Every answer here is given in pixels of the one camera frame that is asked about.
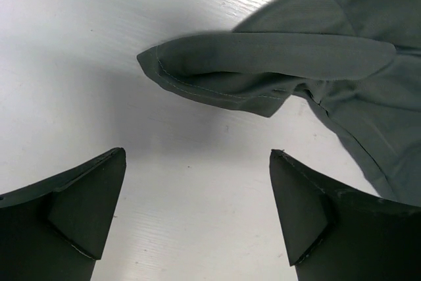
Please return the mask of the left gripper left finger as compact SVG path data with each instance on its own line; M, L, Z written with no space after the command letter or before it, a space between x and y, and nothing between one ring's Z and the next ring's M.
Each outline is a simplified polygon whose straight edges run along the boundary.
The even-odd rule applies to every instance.
M2 280L90 280L124 181L126 152L109 151L1 194Z

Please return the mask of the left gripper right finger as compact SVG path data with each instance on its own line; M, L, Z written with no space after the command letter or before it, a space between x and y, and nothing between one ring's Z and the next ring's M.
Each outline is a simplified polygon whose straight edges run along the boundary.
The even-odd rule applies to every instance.
M420 208L376 197L280 150L270 180L299 280L420 279Z

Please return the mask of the dark grey t shirt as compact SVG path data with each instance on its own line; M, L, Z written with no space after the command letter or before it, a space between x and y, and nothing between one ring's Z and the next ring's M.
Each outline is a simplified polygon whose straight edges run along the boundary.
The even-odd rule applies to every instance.
M270 117L306 99L384 198L420 204L420 0L274 0L137 56L161 88Z

